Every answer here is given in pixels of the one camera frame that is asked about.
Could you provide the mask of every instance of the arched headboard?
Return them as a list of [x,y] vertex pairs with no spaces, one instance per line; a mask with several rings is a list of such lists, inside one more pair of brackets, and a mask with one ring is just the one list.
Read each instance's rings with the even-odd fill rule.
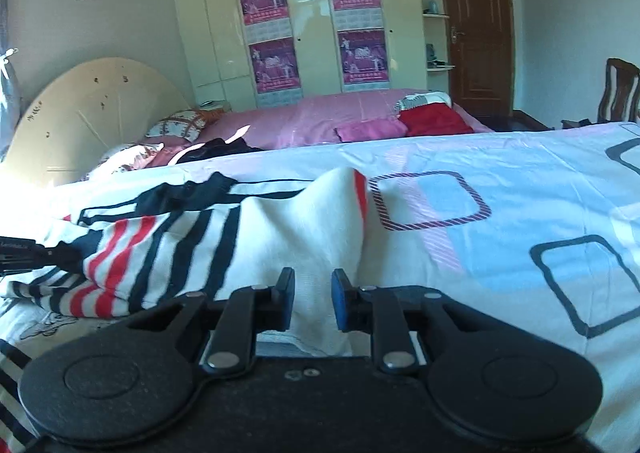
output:
[[106,150],[190,106],[159,72],[124,58],[78,65],[49,84],[18,125],[4,176],[34,186],[78,180]]

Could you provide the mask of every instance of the pillowcase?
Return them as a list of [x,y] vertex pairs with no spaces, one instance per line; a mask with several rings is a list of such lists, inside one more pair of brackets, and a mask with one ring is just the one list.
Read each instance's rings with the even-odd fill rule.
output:
[[343,143],[358,143],[403,138],[407,133],[407,127],[395,118],[381,118],[346,123],[337,126],[335,133]]
[[219,104],[195,110],[183,110],[158,121],[146,133],[145,143],[163,143],[177,146],[185,140],[193,143],[207,125],[212,125],[225,114]]
[[430,105],[432,103],[445,103],[449,107],[453,106],[451,97],[444,92],[425,92],[424,94],[409,94],[396,103],[396,110],[410,110],[422,105]]
[[108,151],[85,180],[102,180],[114,173],[142,170],[164,147],[164,144],[124,144]]
[[446,103],[432,103],[400,112],[400,121],[407,129],[408,137],[419,136],[455,136],[472,134],[460,114]]

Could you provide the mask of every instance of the door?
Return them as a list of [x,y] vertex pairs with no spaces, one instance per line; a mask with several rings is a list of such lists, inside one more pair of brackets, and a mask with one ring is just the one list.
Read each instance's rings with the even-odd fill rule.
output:
[[444,0],[450,95],[476,116],[508,116],[513,90],[511,0]]

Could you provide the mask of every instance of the chair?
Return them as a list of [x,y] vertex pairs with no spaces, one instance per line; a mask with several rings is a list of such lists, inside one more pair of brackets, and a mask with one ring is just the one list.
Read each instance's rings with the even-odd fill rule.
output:
[[[616,73],[615,88],[612,69],[615,69]],[[640,103],[640,69],[622,59],[608,59],[604,95],[598,107],[598,122],[636,122],[638,103]]]

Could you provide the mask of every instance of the patterned pillow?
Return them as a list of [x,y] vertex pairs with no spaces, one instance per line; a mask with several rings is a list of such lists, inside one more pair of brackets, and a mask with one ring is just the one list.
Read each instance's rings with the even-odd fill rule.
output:
[[402,112],[422,105],[430,105],[431,103],[446,103],[452,106],[451,97],[444,92],[428,92],[424,94],[409,94],[396,103],[396,111]]
[[114,173],[142,170],[160,150],[164,144],[122,144],[109,150],[82,180],[96,180],[107,178]]
[[212,104],[196,110],[175,112],[169,117],[158,121],[147,133],[146,138],[160,138],[174,136],[193,143],[203,128],[219,120],[225,110],[219,105]]

